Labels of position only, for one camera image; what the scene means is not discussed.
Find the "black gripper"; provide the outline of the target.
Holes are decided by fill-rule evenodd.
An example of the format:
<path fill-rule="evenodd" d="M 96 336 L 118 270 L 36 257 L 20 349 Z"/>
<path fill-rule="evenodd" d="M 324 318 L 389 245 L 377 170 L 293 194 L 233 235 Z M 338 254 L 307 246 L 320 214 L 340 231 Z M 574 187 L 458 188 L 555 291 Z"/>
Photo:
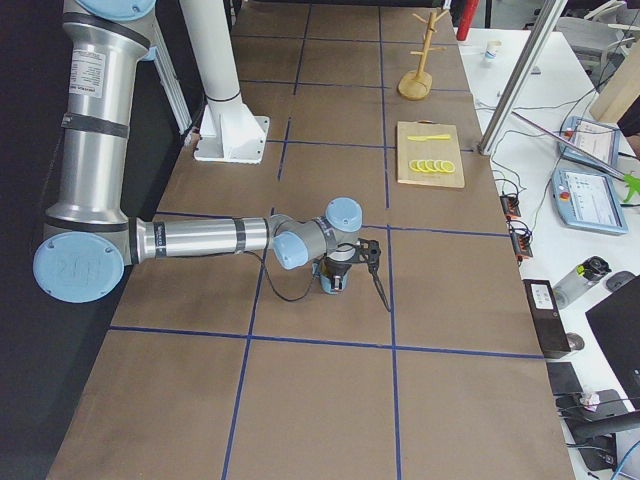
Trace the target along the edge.
<path fill-rule="evenodd" d="M 324 259 L 324 289 L 344 290 L 351 265 L 350 259 L 336 260 L 326 257 Z"/>

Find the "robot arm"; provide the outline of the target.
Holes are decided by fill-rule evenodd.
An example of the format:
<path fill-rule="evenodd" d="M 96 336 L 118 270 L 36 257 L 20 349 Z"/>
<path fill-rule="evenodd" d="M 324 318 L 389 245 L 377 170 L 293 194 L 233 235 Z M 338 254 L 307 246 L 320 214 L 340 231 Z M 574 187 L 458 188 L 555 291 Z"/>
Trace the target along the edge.
<path fill-rule="evenodd" d="M 179 137 L 194 128 L 152 1 L 67 1 L 62 24 L 72 41 L 68 105 L 61 121 L 58 199 L 44 214 L 33 275 L 48 295 L 85 303 L 109 294 L 124 270 L 149 259 L 273 252 L 292 270 L 310 265 L 325 292 L 340 292 L 350 268 L 377 265 L 364 240 L 360 205 L 332 200 L 308 221 L 267 218 L 146 222 L 122 210 L 137 186 L 154 201 L 178 154 Z M 132 137 L 137 78 L 155 68 L 178 134 L 145 128 Z"/>

